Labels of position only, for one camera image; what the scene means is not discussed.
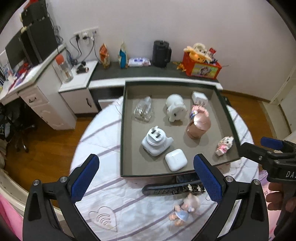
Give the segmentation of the right hand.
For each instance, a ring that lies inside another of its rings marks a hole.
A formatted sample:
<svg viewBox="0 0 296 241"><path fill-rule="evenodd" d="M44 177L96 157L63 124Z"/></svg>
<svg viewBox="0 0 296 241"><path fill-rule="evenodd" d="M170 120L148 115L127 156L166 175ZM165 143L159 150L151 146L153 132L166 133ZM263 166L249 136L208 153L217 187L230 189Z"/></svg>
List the right hand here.
<svg viewBox="0 0 296 241"><path fill-rule="evenodd" d="M269 183L268 188L272 193L266 196L267 209L271 211L281 210L283 206L283 185L280 183ZM295 206L296 200L295 197L292 197L286 202L285 209L287 212L292 213Z"/></svg>

